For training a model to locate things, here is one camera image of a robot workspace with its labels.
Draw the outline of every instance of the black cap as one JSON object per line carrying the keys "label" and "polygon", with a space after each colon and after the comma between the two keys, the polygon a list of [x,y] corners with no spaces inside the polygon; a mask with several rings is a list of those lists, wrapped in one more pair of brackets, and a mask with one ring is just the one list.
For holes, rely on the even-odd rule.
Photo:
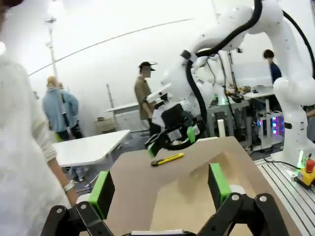
{"label": "black cap", "polygon": [[140,65],[139,65],[139,68],[142,68],[143,66],[150,66],[151,67],[151,65],[156,65],[157,63],[149,63],[148,61],[144,61],[143,63],[141,63]]}
{"label": "black cap", "polygon": [[17,5],[20,5],[23,2],[23,0],[3,0],[3,5],[11,8]]}

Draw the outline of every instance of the light blue jacket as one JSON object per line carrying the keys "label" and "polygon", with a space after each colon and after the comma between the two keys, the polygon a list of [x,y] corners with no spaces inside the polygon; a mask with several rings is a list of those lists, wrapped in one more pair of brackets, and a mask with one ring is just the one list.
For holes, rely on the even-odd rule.
{"label": "light blue jacket", "polygon": [[77,120],[75,116],[77,116],[79,112],[79,102],[72,94],[58,88],[47,90],[46,95],[43,98],[43,108],[52,130],[55,132],[67,130],[67,126],[62,115],[63,102],[61,99],[61,93],[65,100],[64,107],[70,128],[76,125]]}

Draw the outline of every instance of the brown jacket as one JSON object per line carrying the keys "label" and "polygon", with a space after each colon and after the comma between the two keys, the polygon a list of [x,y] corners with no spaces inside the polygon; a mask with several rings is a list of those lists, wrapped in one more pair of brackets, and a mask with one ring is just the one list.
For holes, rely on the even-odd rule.
{"label": "brown jacket", "polygon": [[[134,92],[136,94],[139,107],[140,107],[140,118],[141,119],[149,119],[149,115],[146,112],[146,110],[143,109],[142,104],[144,102],[147,103],[146,98],[148,95],[151,94],[151,90],[145,80],[143,80],[141,77],[137,78],[136,84],[134,86]],[[151,112],[153,112],[154,107],[152,103],[147,103],[148,107]]]}

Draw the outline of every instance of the white wall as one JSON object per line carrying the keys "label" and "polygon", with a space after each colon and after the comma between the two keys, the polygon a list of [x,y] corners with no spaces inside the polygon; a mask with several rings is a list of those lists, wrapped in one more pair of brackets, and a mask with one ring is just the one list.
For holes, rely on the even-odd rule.
{"label": "white wall", "polygon": [[[186,49],[205,27],[215,24],[210,0],[63,0],[65,18],[54,29],[56,58],[63,58],[82,48],[134,30],[194,18],[194,20],[128,34],[91,47],[57,63],[59,79],[80,101],[80,120],[87,135],[94,134],[94,120],[110,108],[106,83],[110,85],[115,106],[136,101],[133,85],[137,67],[142,61],[156,61],[157,71],[149,84],[159,86],[164,70]],[[213,0],[218,13],[252,0]],[[296,20],[312,46],[315,31],[308,1],[282,0],[281,6]],[[7,53],[31,74],[50,64],[45,43],[49,40],[44,24],[48,17],[48,1],[25,0],[14,8],[6,21],[1,40]],[[297,38],[303,60],[309,63],[306,48]],[[262,60],[262,51],[271,48],[265,35],[248,35],[243,54],[234,54],[235,62]],[[46,78],[52,75],[49,66],[30,76],[31,85],[40,97],[46,90]]]}

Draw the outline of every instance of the red button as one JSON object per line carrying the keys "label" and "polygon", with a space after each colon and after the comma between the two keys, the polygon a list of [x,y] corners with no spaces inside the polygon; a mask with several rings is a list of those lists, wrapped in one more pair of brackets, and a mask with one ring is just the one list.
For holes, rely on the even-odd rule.
{"label": "red button", "polygon": [[307,173],[313,172],[314,165],[315,165],[315,161],[312,160],[312,159],[309,159],[309,160],[306,162],[306,167],[305,167],[306,172],[307,172]]}

